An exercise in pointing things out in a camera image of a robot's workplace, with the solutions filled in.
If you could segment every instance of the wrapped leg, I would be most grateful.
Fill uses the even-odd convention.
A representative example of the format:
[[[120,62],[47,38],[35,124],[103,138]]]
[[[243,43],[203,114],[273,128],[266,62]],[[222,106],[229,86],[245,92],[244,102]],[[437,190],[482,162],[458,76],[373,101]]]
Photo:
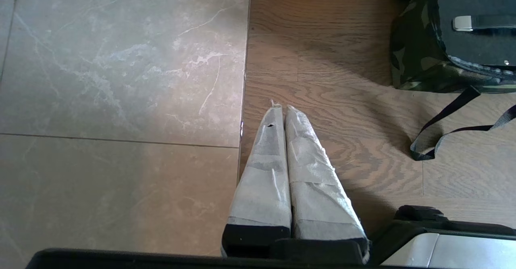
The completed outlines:
[[[223,234],[223,256],[266,258],[289,238],[291,200],[281,105],[265,113],[236,189]]]
[[[285,125],[294,237],[357,240],[366,262],[364,229],[308,118],[289,106]]]

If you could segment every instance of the black strap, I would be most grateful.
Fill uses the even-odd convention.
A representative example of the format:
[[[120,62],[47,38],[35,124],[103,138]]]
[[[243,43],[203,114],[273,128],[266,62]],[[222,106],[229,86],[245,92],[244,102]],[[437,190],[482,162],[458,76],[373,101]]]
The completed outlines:
[[[514,15],[479,15],[471,16],[473,30],[479,29],[515,29]]]
[[[444,108],[437,116],[435,116],[432,120],[426,123],[426,125],[423,126],[418,136],[414,139],[414,142],[410,145],[410,155],[411,157],[416,161],[422,161],[422,160],[431,160],[435,159],[435,153],[437,152],[437,149],[441,145],[441,142],[444,140],[444,138],[455,132],[460,131],[490,131],[497,128],[500,128],[507,124],[508,122],[514,120],[516,118],[516,105],[512,106],[510,109],[508,109],[501,117],[498,119],[498,121],[494,125],[486,125],[486,126],[474,126],[474,127],[464,127],[461,129],[457,129],[454,131],[451,131],[449,133],[446,133],[439,138],[437,143],[435,144],[434,148],[426,153],[419,153],[416,151],[418,146],[418,139],[423,133],[424,130],[426,130],[431,125],[439,122],[440,120],[448,117],[452,113],[455,113],[457,110],[461,109],[463,106],[466,106],[468,102],[471,102],[475,98],[477,98],[481,93],[477,91],[474,87],[467,88],[461,95],[456,98],[451,104],[449,104],[446,108]]]

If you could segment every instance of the camouflage bag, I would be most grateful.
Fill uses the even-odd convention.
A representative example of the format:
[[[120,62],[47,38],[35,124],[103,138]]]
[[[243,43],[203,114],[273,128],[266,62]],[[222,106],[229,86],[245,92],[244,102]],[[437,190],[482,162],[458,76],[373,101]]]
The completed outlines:
[[[429,126],[481,93],[516,92],[516,0],[410,0],[394,21],[391,72],[397,89],[462,92]],[[494,124],[452,131],[489,131],[516,118],[511,107]],[[435,159],[444,137],[428,153],[410,146],[417,161]]]

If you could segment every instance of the black handle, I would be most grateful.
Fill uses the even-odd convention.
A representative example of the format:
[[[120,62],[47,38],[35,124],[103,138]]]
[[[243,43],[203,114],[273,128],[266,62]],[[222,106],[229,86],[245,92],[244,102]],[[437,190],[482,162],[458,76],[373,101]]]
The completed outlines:
[[[516,15],[459,16],[453,20],[456,31],[516,29]]]

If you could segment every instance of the metal buckle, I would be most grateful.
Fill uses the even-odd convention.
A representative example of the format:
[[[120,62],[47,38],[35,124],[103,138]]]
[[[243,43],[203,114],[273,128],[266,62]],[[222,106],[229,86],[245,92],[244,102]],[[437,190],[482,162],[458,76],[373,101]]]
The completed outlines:
[[[453,19],[453,29],[455,31],[473,31],[473,26],[471,24],[471,16],[459,16]]]

